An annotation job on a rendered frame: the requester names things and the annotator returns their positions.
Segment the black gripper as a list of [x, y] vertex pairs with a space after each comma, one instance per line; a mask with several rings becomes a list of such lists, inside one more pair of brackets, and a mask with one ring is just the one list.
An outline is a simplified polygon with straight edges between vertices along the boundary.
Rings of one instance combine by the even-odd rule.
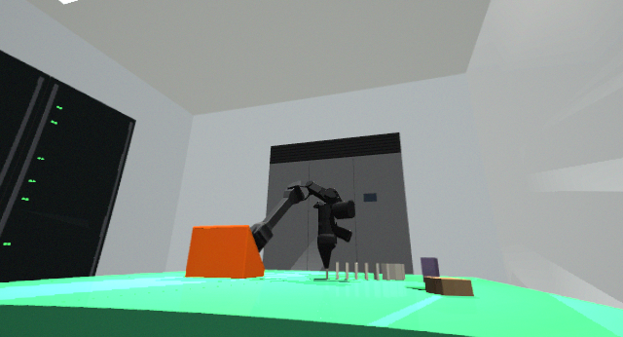
[[317, 247], [325, 269], [329, 268], [331, 251], [337, 243], [337, 237], [333, 234], [334, 226], [335, 220], [333, 219], [318, 220]]

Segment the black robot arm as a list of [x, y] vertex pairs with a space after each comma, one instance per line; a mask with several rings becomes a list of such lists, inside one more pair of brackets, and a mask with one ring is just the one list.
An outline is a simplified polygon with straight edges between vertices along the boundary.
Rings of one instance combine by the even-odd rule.
[[[304, 195], [300, 187], [307, 187], [308, 193]], [[345, 219], [355, 216], [354, 201], [343, 202], [336, 189], [325, 189], [313, 181], [296, 181], [290, 183], [284, 191], [283, 199], [275, 206], [269, 215], [259, 223], [255, 223], [250, 227], [255, 243], [257, 244], [259, 253], [262, 251], [266, 243], [273, 236], [272, 228], [284, 215], [284, 213], [298, 202], [306, 200], [310, 195], [315, 195], [322, 202], [317, 202], [313, 207], [318, 208], [319, 219]], [[352, 231], [337, 226], [337, 222], [333, 229], [333, 234], [349, 242]]]

